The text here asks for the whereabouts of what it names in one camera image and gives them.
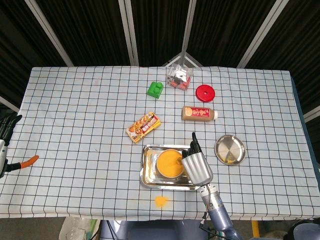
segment red disc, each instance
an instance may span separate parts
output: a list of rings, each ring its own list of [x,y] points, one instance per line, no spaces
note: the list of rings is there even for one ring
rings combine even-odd
[[[212,86],[201,85],[195,90],[196,97],[202,102],[210,102],[214,99],[216,93]]]

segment white tablecloth with grid lines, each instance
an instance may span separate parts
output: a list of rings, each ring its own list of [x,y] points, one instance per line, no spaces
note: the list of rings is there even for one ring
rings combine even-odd
[[[166,85],[165,67],[33,68],[7,158],[40,158],[0,179],[0,217],[200,219],[205,208],[198,193],[147,188],[139,173],[144,145],[189,145],[193,131],[232,219],[320,216],[289,72],[203,67],[193,74],[182,91]],[[164,84],[159,99],[146,94],[153,81]],[[213,102],[195,97],[202,84],[215,89]],[[183,106],[209,107],[219,117],[183,121]],[[134,144],[125,129],[148,112],[162,124]],[[240,165],[215,156],[215,142],[225,134],[246,146]],[[157,196],[168,199],[162,209]]]

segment green toy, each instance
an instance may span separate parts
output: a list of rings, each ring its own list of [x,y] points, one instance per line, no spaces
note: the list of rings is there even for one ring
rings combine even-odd
[[[164,89],[164,85],[161,82],[153,81],[148,89],[147,94],[151,97],[158,99],[163,89]]]

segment metal tray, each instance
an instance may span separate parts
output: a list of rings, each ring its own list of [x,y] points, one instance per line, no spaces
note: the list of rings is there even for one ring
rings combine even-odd
[[[176,178],[167,178],[157,169],[158,156],[167,149],[175,149],[180,153],[187,150],[186,145],[146,145],[142,150],[140,180],[149,188],[194,191],[199,186],[194,186],[183,172]]]

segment bottle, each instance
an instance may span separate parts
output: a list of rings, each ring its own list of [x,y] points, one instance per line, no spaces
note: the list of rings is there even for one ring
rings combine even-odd
[[[218,112],[208,107],[184,106],[182,119],[190,121],[210,121],[218,118]]]

